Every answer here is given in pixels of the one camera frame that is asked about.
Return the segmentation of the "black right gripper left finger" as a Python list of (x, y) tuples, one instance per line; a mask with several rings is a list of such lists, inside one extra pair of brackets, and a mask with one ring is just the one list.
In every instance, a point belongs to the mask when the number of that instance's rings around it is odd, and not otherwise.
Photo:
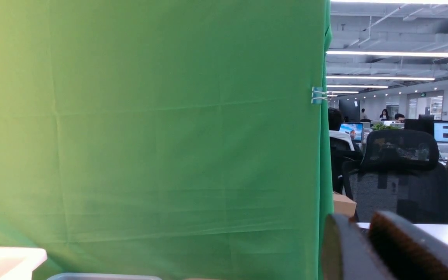
[(359, 226), (343, 214), (329, 214), (322, 238), (324, 280), (394, 280)]

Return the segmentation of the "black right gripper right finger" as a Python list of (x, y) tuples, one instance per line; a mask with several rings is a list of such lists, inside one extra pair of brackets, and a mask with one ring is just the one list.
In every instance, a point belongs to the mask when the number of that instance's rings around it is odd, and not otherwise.
[(375, 213), (368, 239), (397, 280), (448, 280), (448, 245), (397, 214)]

